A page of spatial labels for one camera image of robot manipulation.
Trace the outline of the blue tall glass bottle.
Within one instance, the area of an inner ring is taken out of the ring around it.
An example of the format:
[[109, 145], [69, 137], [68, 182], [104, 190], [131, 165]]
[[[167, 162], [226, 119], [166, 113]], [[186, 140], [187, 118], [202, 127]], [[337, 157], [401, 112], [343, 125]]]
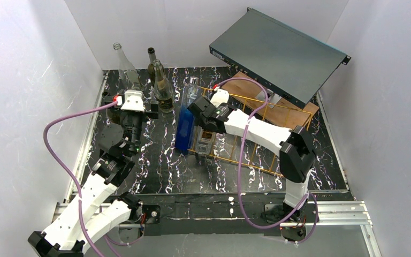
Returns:
[[202, 88], [199, 86], [199, 78], [189, 77], [189, 82], [184, 86], [182, 92], [174, 146], [184, 155], [188, 154], [188, 149], [192, 143], [194, 129], [194, 116], [188, 110], [188, 106], [200, 96], [201, 90]]

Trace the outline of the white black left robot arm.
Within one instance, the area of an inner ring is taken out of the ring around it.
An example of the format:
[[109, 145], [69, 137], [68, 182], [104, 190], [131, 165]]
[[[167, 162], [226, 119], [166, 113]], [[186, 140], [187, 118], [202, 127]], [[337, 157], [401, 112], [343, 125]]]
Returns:
[[119, 121], [102, 131], [101, 156], [85, 183], [76, 183], [78, 193], [74, 199], [48, 227], [29, 236], [29, 244], [39, 256], [84, 256], [90, 248], [95, 248], [97, 240], [118, 225], [135, 222], [143, 227], [147, 219], [155, 216], [130, 192], [100, 210], [135, 165], [133, 157], [140, 151], [142, 124], [158, 118], [157, 104], [152, 103], [147, 109], [139, 90], [125, 90], [104, 100], [105, 108], [117, 115]]

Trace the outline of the clear square liquor bottle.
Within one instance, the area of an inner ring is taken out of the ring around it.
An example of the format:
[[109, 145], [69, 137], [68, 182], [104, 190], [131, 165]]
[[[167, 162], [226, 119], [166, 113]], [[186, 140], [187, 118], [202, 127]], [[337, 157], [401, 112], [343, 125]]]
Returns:
[[216, 139], [216, 132], [206, 131], [197, 127], [195, 151], [197, 154], [210, 154]]

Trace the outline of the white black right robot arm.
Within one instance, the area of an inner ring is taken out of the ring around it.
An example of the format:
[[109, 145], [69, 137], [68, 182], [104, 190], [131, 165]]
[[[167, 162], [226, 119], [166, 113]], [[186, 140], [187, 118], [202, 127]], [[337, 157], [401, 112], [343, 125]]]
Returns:
[[316, 159], [313, 138], [305, 127], [272, 125], [228, 103], [215, 106], [202, 96], [191, 103], [188, 110], [206, 131], [236, 135], [273, 152], [279, 159], [280, 173], [286, 179], [284, 210], [295, 209], [297, 213], [303, 210]]

